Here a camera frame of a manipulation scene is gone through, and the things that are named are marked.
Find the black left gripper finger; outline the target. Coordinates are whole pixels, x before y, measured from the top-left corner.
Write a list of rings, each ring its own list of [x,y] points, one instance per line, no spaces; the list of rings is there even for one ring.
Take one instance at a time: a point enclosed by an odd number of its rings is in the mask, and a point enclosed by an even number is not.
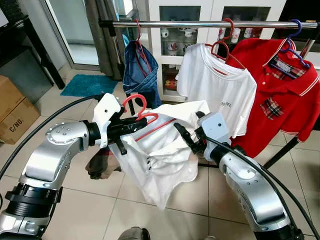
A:
[[[141,130],[142,128],[148,126],[146,119],[137,118],[124,118],[119,122],[122,130]]]
[[[145,134],[144,130],[138,130],[131,134],[122,135],[119,139],[121,139],[124,143],[137,143],[137,141]]]

